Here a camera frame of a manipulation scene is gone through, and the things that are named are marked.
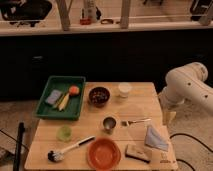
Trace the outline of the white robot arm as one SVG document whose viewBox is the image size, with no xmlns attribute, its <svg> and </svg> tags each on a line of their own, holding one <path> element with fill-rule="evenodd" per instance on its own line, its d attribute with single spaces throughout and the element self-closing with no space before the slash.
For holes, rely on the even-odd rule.
<svg viewBox="0 0 213 171">
<path fill-rule="evenodd" d="M 205 84 L 207 77 L 208 70 L 200 62 L 174 68 L 166 74 L 166 86 L 158 94 L 164 125 L 175 118 L 173 108 L 186 99 L 213 115 L 213 88 Z"/>
</svg>

